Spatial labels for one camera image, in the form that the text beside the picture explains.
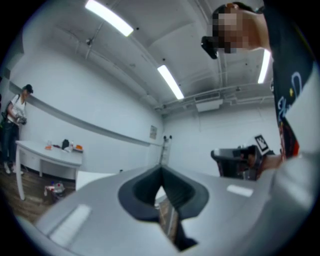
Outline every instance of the table leg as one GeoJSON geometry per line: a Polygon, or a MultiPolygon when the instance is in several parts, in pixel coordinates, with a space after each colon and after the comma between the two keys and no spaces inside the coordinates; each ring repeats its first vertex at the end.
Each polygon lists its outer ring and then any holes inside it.
{"type": "Polygon", "coordinates": [[[19,195],[21,200],[25,200],[24,188],[21,178],[21,163],[20,163],[20,147],[17,145],[15,154],[15,170],[16,170],[16,183],[18,185],[19,195]]]}
{"type": "Polygon", "coordinates": [[[77,177],[78,177],[79,168],[80,168],[80,167],[76,167],[76,168],[75,168],[75,173],[74,173],[74,181],[75,181],[75,183],[77,183],[77,177]]]}
{"type": "Polygon", "coordinates": [[[39,170],[40,177],[42,177],[42,167],[43,167],[43,161],[40,159],[40,170],[39,170]]]}

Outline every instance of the white desk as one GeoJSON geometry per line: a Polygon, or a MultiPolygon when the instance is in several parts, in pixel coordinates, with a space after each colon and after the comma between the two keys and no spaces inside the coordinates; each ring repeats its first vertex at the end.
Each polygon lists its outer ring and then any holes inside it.
{"type": "Polygon", "coordinates": [[[78,191],[85,185],[89,184],[90,182],[94,182],[96,180],[113,176],[114,173],[98,173],[98,172],[88,172],[83,170],[78,170],[76,179],[75,179],[75,190],[78,191]]]}
{"type": "Polygon", "coordinates": [[[42,162],[46,161],[49,163],[57,164],[64,167],[75,169],[74,174],[76,175],[77,170],[82,164],[82,154],[77,152],[68,153],[60,148],[52,147],[52,150],[46,150],[46,144],[35,142],[35,141],[16,141],[16,182],[21,200],[25,200],[25,194],[21,179],[21,162],[20,162],[20,151],[23,151],[29,156],[40,159],[40,172],[39,175],[42,177],[42,162]]]}

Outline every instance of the desk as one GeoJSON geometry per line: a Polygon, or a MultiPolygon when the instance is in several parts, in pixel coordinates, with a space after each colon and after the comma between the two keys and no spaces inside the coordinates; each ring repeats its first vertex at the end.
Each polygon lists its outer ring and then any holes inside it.
{"type": "Polygon", "coordinates": [[[39,175],[42,177],[42,162],[46,161],[56,165],[69,167],[75,169],[75,175],[77,170],[82,164],[82,154],[71,152],[68,153],[60,148],[52,147],[52,150],[46,150],[46,144],[35,142],[35,141],[16,141],[16,157],[15,157],[15,166],[16,166],[16,182],[18,185],[19,195],[21,200],[25,200],[25,194],[22,185],[21,178],[21,162],[20,162],[20,151],[23,151],[28,156],[33,156],[40,159],[40,171],[39,175]]]}

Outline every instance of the black cap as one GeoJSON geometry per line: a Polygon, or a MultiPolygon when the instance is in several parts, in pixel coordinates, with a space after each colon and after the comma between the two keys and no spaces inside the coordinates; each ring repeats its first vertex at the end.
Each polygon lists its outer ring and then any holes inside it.
{"type": "Polygon", "coordinates": [[[25,87],[23,87],[23,89],[26,90],[30,94],[34,93],[34,90],[32,89],[31,84],[27,84],[25,87]]]}

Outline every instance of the man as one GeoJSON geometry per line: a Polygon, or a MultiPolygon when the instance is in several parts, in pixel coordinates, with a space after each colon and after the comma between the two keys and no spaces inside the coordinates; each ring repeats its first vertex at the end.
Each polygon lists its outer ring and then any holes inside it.
{"type": "MultiPolygon", "coordinates": [[[[258,176],[296,156],[299,144],[286,120],[286,112],[302,92],[315,62],[298,27],[277,10],[272,1],[264,0],[264,7],[259,11],[241,2],[227,3],[213,12],[212,35],[203,37],[202,47],[213,59],[217,58],[217,51],[236,53],[265,49],[271,53],[281,155],[264,156],[258,176]]],[[[249,154],[249,166],[254,162],[254,155],[249,154]]]]}
{"type": "Polygon", "coordinates": [[[11,171],[16,172],[16,141],[19,140],[19,126],[27,123],[25,107],[26,99],[32,94],[33,88],[27,84],[22,88],[22,93],[17,94],[8,104],[7,118],[2,129],[2,160],[5,172],[9,175],[11,171]],[[8,162],[13,163],[10,170],[8,162]]]}

